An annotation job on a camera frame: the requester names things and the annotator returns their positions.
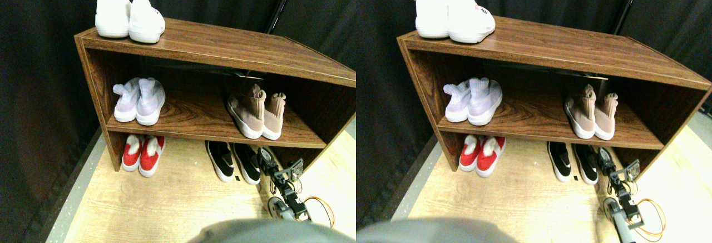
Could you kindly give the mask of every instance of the shoe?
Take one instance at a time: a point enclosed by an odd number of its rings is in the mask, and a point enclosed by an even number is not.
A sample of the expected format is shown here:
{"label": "shoe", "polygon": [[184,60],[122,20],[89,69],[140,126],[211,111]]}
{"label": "shoe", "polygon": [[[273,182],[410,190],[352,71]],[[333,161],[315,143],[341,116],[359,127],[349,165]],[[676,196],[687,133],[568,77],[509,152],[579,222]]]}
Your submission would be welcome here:
{"label": "shoe", "polygon": [[494,32],[494,17],[474,0],[448,0],[447,8],[450,39],[473,44]]}
{"label": "shoe", "polygon": [[129,37],[142,43],[158,42],[166,29],[161,12],[151,7],[148,0],[134,0],[129,20]]}
{"label": "shoe", "polygon": [[596,132],[595,103],[596,93],[591,85],[586,85],[582,94],[566,98],[564,110],[576,136],[588,139]]}
{"label": "shoe", "polygon": [[126,147],[124,147],[124,155],[121,157],[121,167],[127,172],[133,172],[138,168],[138,159],[143,151],[143,136],[129,135],[126,139]]}
{"label": "shoe", "polygon": [[488,124],[497,107],[502,103],[502,87],[497,81],[490,81],[487,78],[481,80],[471,78],[470,96],[467,120],[476,126]]}
{"label": "shoe", "polygon": [[262,136],[266,97],[264,90],[253,85],[247,95],[236,93],[228,98],[227,111],[246,138],[257,139]]}
{"label": "shoe", "polygon": [[413,0],[415,1],[415,29],[423,38],[448,37],[448,0]]}
{"label": "shoe", "polygon": [[130,12],[129,0],[96,0],[96,32],[102,37],[126,37],[129,35]]}
{"label": "shoe", "polygon": [[571,162],[569,162],[569,151],[566,150],[566,143],[547,142],[546,149],[551,157],[551,165],[554,167],[554,174],[561,182],[571,180]]}
{"label": "shoe", "polygon": [[232,152],[225,142],[205,141],[205,149],[208,151],[210,161],[213,161],[215,173],[223,182],[230,182],[234,178],[235,169],[232,163]]}
{"label": "shoe", "polygon": [[494,172],[497,161],[504,154],[507,139],[501,136],[488,136],[482,144],[482,151],[477,157],[477,175],[489,177]]}
{"label": "shoe", "polygon": [[470,82],[463,81],[460,85],[445,85],[443,90],[450,98],[445,108],[445,118],[451,123],[467,120],[468,104],[470,104]]}
{"label": "shoe", "polygon": [[593,113],[596,119],[595,135],[600,139],[610,140],[616,131],[616,119],[614,115],[618,107],[617,99],[618,95],[616,93],[609,93],[603,98],[603,103],[596,105],[596,109]]}
{"label": "shoe", "polygon": [[598,170],[593,149],[591,146],[581,144],[571,144],[571,148],[574,150],[576,161],[579,164],[581,179],[589,185],[595,185],[598,182]]}
{"label": "shoe", "polygon": [[460,154],[460,170],[471,172],[477,166],[477,156],[482,152],[483,139],[479,136],[468,135],[465,138],[465,147]]}
{"label": "shoe", "polygon": [[126,85],[114,85],[114,93],[121,96],[114,107],[114,118],[122,123],[136,118],[139,92],[139,78],[129,80]]}
{"label": "shoe", "polygon": [[269,100],[265,101],[265,126],[262,129],[262,136],[270,140],[277,140],[282,136],[282,124],[284,123],[284,101],[287,95],[275,93]]}
{"label": "shoe", "polygon": [[141,162],[138,172],[144,177],[152,177],[158,168],[158,161],[166,148],[166,138],[162,136],[148,136],[141,152]]}
{"label": "shoe", "polygon": [[242,178],[250,185],[260,183],[260,169],[254,164],[252,158],[256,155],[252,147],[246,144],[230,143],[230,151],[235,154],[240,163]]}
{"label": "shoe", "polygon": [[158,121],[161,108],[166,102],[166,91],[160,81],[154,78],[138,81],[141,98],[138,100],[136,121],[144,126],[152,126]]}

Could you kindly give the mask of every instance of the light wood floor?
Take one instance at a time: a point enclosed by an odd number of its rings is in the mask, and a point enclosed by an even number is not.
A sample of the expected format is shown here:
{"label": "light wood floor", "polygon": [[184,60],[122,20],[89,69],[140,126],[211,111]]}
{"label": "light wood floor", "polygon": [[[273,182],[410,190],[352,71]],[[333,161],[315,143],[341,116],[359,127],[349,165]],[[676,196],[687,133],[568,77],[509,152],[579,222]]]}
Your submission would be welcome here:
{"label": "light wood floor", "polygon": [[[104,151],[69,228],[67,242],[187,241],[224,220],[269,218],[263,187],[221,182],[203,141],[166,138],[165,156],[153,177],[115,172]],[[321,197],[336,215],[335,229],[356,234],[356,141],[341,136],[301,178],[299,195]],[[315,222],[328,224],[321,205],[307,202]]]}
{"label": "light wood floor", "polygon": [[[686,127],[651,166],[633,198],[663,207],[668,225],[661,242],[712,235],[712,150]],[[617,242],[615,228],[599,210],[605,183],[586,185],[580,177],[559,182],[544,142],[511,139],[489,178],[452,172],[441,156],[409,217],[485,220],[520,242]],[[659,231],[654,209],[643,204],[641,212],[646,227]]]}

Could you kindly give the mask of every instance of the black sneaker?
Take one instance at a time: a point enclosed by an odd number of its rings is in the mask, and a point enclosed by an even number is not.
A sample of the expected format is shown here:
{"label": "black sneaker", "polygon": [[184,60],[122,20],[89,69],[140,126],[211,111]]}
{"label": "black sneaker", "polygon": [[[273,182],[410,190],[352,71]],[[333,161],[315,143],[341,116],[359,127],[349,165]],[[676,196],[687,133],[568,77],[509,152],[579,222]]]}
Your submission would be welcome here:
{"label": "black sneaker", "polygon": [[227,147],[227,143],[219,141],[205,141],[205,149],[208,151],[210,160],[213,161],[215,173],[223,182],[233,180],[235,173],[232,164],[232,153]]}
{"label": "black sneaker", "polygon": [[595,164],[595,153],[591,146],[571,144],[574,150],[576,161],[579,163],[581,170],[581,179],[589,185],[595,185],[598,182],[598,170]]}
{"label": "black sneaker", "polygon": [[549,150],[551,165],[554,173],[561,182],[571,180],[571,162],[569,162],[569,151],[566,150],[566,143],[547,142],[546,148]]}
{"label": "black sneaker", "polygon": [[255,151],[252,147],[245,144],[230,143],[230,151],[232,151],[235,156],[237,156],[237,161],[240,162],[240,168],[242,169],[242,177],[250,185],[257,185],[260,183],[260,169],[257,168],[252,161],[251,157],[255,156]]}

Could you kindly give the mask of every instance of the shelf board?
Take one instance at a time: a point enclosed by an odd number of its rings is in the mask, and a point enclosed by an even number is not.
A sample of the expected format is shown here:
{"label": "shelf board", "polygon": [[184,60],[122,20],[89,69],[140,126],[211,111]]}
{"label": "shelf board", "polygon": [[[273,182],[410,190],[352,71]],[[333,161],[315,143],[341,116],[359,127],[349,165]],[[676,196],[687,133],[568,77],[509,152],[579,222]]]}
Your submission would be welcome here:
{"label": "shelf board", "polygon": [[401,36],[409,50],[528,63],[578,72],[709,90],[712,83],[681,63],[630,37],[495,17],[497,28],[478,44]]}
{"label": "shelf board", "polygon": [[324,148],[326,143],[289,107],[284,112],[282,136],[276,141],[260,137],[249,139],[240,133],[222,98],[217,93],[167,91],[158,122],[143,126],[137,121],[120,123],[112,115],[109,131],[152,134],[177,138],[246,143],[264,146]]}
{"label": "shelf board", "polygon": [[178,19],[165,20],[166,30],[156,44],[99,37],[96,28],[76,37],[88,49],[244,68],[356,87],[356,72],[292,39]]}
{"label": "shelf board", "polygon": [[609,141],[595,136],[581,139],[572,131],[559,96],[504,91],[502,103],[489,124],[473,126],[468,121],[451,123],[443,117],[438,123],[438,130],[596,146],[663,148],[663,143],[623,101],[619,101],[615,118],[615,135]]}

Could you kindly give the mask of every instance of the shoe rack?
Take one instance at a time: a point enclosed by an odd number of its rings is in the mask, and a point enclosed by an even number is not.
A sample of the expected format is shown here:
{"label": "shoe rack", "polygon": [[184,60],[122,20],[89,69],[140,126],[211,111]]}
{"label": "shoe rack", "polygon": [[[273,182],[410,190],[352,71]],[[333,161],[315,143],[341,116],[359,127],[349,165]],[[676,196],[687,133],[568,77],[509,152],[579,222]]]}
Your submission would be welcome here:
{"label": "shoe rack", "polygon": [[[354,118],[356,73],[341,63],[285,37],[165,20],[156,44],[99,37],[96,27],[74,36],[115,170],[130,133],[271,146],[283,164],[301,157],[308,169]],[[226,76],[140,65],[151,60],[143,57],[267,73],[260,87],[269,96],[287,95],[281,137],[253,140],[240,133],[224,106]],[[167,94],[158,122],[117,122],[113,111],[119,96],[112,86],[148,76],[163,83]]]}
{"label": "shoe rack", "polygon": [[[623,164],[639,159],[643,173],[665,151],[710,93],[710,81],[630,37],[495,17],[478,44],[398,37],[430,124],[453,171],[467,134],[612,146]],[[607,78],[619,95],[610,141],[581,139],[563,110],[571,73]],[[492,121],[473,126],[445,119],[444,85],[471,77],[498,81],[503,101]]]}

